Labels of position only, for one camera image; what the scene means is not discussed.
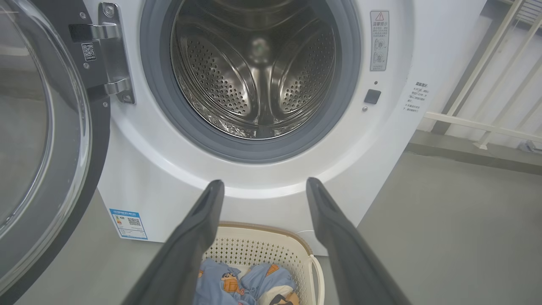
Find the stainless steel drum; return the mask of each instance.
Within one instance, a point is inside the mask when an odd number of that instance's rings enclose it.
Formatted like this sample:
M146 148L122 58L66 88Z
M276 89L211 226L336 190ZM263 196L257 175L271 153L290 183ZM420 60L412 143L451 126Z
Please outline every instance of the stainless steel drum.
M305 0L187 1L171 54L181 91L203 119L236 137L269 139L326 102L335 37Z

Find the clothes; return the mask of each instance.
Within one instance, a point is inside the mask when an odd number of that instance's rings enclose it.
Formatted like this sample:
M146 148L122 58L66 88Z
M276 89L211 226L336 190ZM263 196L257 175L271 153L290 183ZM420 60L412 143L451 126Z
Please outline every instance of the clothes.
M193 305L255 305L239 286L240 270L208 258L199 267Z
M258 305L272 305L278 295L289 297L297 287L288 270L275 264L260 264L250 268L241 278L245 293L253 296Z
M292 275L275 264L240 270L208 258L201 263L193 305L299 305Z

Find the gray rubber gasket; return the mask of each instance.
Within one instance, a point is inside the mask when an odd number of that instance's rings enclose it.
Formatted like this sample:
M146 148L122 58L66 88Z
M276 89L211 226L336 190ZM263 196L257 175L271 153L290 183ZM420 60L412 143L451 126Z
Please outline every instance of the gray rubber gasket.
M313 8L337 31L335 73L329 92L332 103L323 103L305 124L284 136L267 140L241 139L215 129L186 102L171 67L170 38L182 0L147 0L140 27L141 61L149 87L172 124L200 148L221 158L243 163L281 161L309 149L320 141L346 111L361 69L362 38L351 0L328 0Z

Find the blue fabric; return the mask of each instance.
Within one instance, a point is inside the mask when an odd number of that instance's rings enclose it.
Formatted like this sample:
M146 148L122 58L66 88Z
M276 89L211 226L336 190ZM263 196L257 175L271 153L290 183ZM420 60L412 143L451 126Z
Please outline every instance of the blue fabric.
M277 286L290 286L295 291L296 285L288 270L279 265L260 264L250 268L250 272L241 278L241 287L245 295L258 300L264 293Z
M240 270L208 258L199 267L193 305L255 305L238 284Z

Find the blue energy label sticker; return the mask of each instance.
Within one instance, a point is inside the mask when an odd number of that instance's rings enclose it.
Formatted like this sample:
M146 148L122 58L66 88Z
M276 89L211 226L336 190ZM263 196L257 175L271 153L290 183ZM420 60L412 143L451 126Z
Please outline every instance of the blue energy label sticker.
M139 213L112 208L109 210L111 211L113 221L115 221L122 237L147 239L147 234L145 233L145 228L143 228Z

